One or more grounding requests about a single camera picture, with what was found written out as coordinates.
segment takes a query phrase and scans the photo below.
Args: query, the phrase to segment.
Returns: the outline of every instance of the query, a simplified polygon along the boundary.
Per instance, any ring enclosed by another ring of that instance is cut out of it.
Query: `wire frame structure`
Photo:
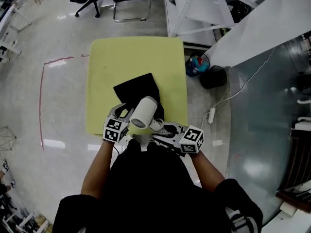
[[[0,127],[0,151],[12,150],[16,136],[7,126]]]

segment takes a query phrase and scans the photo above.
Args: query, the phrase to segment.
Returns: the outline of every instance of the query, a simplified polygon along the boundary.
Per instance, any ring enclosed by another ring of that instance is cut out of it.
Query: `metal rack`
[[[240,0],[255,8],[256,0]],[[215,44],[214,29],[234,27],[225,0],[165,0],[169,37],[180,37],[194,48]]]

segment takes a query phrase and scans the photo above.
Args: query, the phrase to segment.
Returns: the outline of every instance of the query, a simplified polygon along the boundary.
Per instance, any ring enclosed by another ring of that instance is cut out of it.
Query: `black sleeve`
[[[235,179],[222,181],[216,187],[214,195],[224,207],[229,207],[234,211],[239,210],[243,216],[252,217],[257,224],[258,232],[261,232],[262,212]]]
[[[53,233],[78,233],[83,227],[92,232],[98,215],[99,201],[89,195],[74,195],[59,203]]]

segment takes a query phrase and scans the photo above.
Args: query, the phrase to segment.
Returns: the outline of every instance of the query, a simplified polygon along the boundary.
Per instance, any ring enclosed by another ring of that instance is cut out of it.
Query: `forearm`
[[[202,188],[210,192],[215,191],[218,184],[225,180],[223,175],[209,162],[201,151],[197,154],[191,154],[190,157],[199,176]]]
[[[100,199],[110,171],[113,146],[113,142],[103,141],[84,178],[81,194],[91,195]]]

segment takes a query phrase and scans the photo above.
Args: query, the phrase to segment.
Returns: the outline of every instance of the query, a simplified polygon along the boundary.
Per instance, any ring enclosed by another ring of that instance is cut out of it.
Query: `chair base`
[[[85,4],[83,4],[83,6],[76,12],[76,14],[74,15],[75,17],[79,17],[79,12],[84,10],[86,7],[88,7],[91,3],[94,4],[95,6],[95,9],[96,9],[96,15],[95,17],[96,18],[99,18],[101,16],[101,14],[99,13],[99,10],[98,10],[98,6],[97,6],[97,1],[99,0],[89,0],[87,1]]]
[[[117,10],[117,3],[115,2],[113,6],[113,16],[115,22],[128,22],[128,21],[146,21],[151,16],[151,0],[148,0],[148,15],[141,18],[129,18],[129,19],[116,19],[116,10]]]

